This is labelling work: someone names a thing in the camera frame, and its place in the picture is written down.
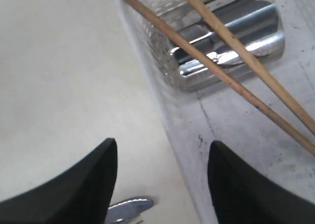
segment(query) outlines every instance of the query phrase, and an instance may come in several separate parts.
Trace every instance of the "white plastic container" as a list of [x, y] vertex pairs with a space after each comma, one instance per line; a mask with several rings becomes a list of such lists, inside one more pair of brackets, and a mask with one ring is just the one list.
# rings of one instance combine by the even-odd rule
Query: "white plastic container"
[[[185, 2], [141, 1], [157, 14], [165, 11], [168, 3]], [[315, 118], [314, 2], [275, 2], [282, 16], [286, 47], [284, 56], [268, 68]], [[315, 202], [315, 158], [223, 83], [190, 94], [171, 87], [159, 71], [159, 66], [168, 64], [163, 54], [167, 38], [122, 0], [117, 3], [201, 223], [218, 223], [206, 173], [213, 140], [222, 140], [269, 179]], [[256, 76], [242, 84], [315, 143], [307, 129]]]

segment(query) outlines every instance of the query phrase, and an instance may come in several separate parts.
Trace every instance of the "white floor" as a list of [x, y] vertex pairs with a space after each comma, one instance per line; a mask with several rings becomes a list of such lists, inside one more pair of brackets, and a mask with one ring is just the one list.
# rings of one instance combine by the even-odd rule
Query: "white floor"
[[152, 195], [145, 223], [198, 223], [114, 0], [0, 0], [0, 200], [119, 147], [113, 202]]

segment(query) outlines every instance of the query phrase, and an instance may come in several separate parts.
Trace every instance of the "black plastic object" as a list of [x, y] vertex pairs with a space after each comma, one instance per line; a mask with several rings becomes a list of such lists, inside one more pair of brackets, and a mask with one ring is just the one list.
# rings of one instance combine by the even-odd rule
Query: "black plastic object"
[[314, 224], [315, 206], [273, 183], [222, 142], [210, 148], [208, 181], [219, 224]]
[[102, 224], [117, 177], [117, 145], [106, 139], [55, 179], [0, 203], [0, 224]]

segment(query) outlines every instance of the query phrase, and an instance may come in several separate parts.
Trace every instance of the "chopstick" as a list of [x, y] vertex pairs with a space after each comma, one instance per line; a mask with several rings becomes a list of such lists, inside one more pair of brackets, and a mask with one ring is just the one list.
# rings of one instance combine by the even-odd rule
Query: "chopstick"
[[241, 57], [258, 77], [278, 96], [278, 98], [315, 135], [315, 121], [304, 108], [276, 80], [268, 69], [230, 32], [215, 14], [201, 0], [187, 0], [208, 25]]
[[124, 0], [134, 10], [139, 12], [144, 18], [150, 21], [156, 28], [166, 34], [180, 48], [184, 49], [191, 57], [199, 60], [213, 74], [217, 75], [223, 82], [227, 83], [234, 91], [240, 94], [245, 100], [251, 103], [255, 108], [267, 116], [271, 121], [277, 124], [282, 130], [290, 135], [295, 141], [302, 145], [307, 151], [315, 156], [315, 146], [302, 134], [300, 134], [293, 126], [280, 117], [276, 112], [269, 108], [264, 102], [253, 95], [248, 89], [237, 82], [232, 76], [225, 73], [211, 59], [190, 45], [183, 37], [181, 37], [174, 29], [154, 14], [150, 9], [138, 0]]

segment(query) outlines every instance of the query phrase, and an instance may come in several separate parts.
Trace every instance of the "shiny metal surface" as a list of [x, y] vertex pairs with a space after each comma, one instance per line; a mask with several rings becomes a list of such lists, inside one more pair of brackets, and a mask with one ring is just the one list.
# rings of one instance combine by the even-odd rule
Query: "shiny metal surface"
[[[207, 6], [213, 9], [214, 4], [218, 3], [221, 1], [213, 0], [208, 2]], [[262, 62], [274, 61], [282, 56], [284, 31], [273, 0], [233, 0], [213, 12]], [[197, 20], [193, 11], [185, 15], [183, 22], [190, 25], [182, 24], [183, 28], [178, 32], [234, 77], [244, 74], [246, 66], [238, 54], [232, 51], [200, 17], [198, 18]], [[172, 25], [180, 27], [181, 24], [176, 21]], [[174, 76], [173, 79], [182, 90], [194, 91], [219, 81], [199, 61], [192, 59], [176, 45], [172, 45], [169, 53], [179, 65], [176, 72], [179, 76]]]
[[105, 224], [126, 224], [153, 206], [154, 201], [146, 197], [134, 197], [124, 200], [108, 208]]

